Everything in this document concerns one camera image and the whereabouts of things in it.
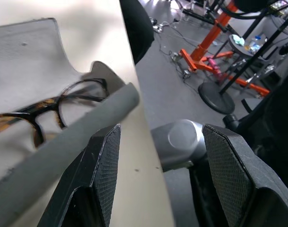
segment textured gripper pad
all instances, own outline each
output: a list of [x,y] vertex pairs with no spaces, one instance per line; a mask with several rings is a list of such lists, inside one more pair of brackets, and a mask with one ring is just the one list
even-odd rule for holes
[[117,128],[106,138],[100,164],[93,182],[106,227],[110,224],[112,204],[116,190],[119,142],[120,130]]
[[203,134],[216,193],[229,226],[237,227],[245,215],[253,183],[225,137],[208,125]]

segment eyeglasses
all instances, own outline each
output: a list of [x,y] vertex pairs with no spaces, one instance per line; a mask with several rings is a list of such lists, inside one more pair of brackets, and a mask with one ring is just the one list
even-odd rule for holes
[[42,129],[36,120],[39,115],[54,111],[58,126],[64,129],[77,120],[72,116],[73,114],[70,114],[72,109],[78,111],[78,106],[82,105],[83,108],[86,106],[91,110],[95,103],[102,102],[108,95],[105,79],[80,80],[67,86],[59,96],[42,100],[12,113],[0,113],[0,132],[20,120],[25,120],[34,129],[33,141],[37,148],[45,141]]

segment round black base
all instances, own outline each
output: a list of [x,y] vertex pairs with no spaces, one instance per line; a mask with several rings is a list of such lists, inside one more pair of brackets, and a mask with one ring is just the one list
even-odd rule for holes
[[235,104],[232,98],[226,92],[220,95],[220,87],[215,83],[202,83],[198,92],[202,100],[216,112],[221,114],[233,113]]

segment white table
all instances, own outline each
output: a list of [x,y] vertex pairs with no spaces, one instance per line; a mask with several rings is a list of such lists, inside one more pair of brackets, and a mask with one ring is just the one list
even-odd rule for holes
[[[68,60],[77,71],[88,72],[93,61],[102,61],[140,92],[118,0],[0,0],[0,26],[47,17],[56,19]],[[56,185],[13,226],[36,226]],[[110,226],[174,226],[141,102],[122,122]]]

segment tortoiseshell glasses frame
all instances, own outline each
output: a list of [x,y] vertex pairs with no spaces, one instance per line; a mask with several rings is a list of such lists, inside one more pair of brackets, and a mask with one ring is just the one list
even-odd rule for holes
[[77,86],[78,84],[85,83],[85,82],[95,82],[101,86],[106,96],[109,96],[109,92],[107,90],[107,83],[105,79],[83,79],[78,82],[75,82],[69,86],[67,86],[59,96],[52,97],[48,99],[44,99],[38,103],[29,105],[22,109],[19,109],[12,113],[0,113],[0,132],[7,129],[12,124],[20,121],[25,120],[32,125],[34,128],[33,140],[34,145],[37,148],[39,145],[44,143],[44,136],[40,125],[36,122],[36,118],[48,111],[54,111],[56,113],[56,121],[58,126],[61,129],[66,128],[66,125],[63,121],[63,117],[61,116],[60,111],[60,103],[66,99],[83,99],[95,102],[102,102],[105,98],[104,97],[97,97],[97,96],[89,96],[89,95],[82,95],[84,92],[83,89],[72,92],[68,94],[68,92]]

